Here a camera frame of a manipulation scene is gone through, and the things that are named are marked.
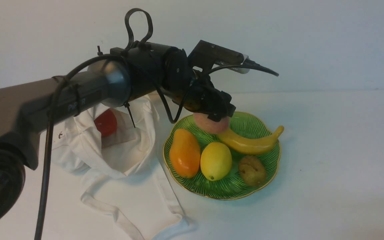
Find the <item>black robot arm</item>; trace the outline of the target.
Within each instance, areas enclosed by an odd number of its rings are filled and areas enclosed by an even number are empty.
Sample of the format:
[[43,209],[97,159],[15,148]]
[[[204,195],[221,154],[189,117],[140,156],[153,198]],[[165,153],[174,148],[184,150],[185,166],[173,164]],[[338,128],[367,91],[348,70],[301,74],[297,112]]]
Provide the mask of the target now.
[[0,219],[25,183],[25,168],[38,167],[41,132],[100,103],[111,108],[157,91],[164,104],[232,117],[231,96],[210,83],[213,65],[226,49],[201,40],[188,56],[174,46],[134,42],[89,59],[65,76],[0,88]]

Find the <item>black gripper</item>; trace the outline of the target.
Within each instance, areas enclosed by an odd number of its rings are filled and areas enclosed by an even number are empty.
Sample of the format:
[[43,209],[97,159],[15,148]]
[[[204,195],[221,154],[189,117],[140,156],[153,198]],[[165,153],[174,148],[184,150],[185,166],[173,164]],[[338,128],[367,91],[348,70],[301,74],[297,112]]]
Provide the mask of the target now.
[[231,103],[231,95],[216,89],[209,76],[200,81],[196,81],[195,77],[182,80],[180,87],[175,88],[175,104],[180,105],[184,96],[186,101],[183,108],[193,113],[207,114],[207,118],[214,122],[232,117],[236,111],[236,106]]

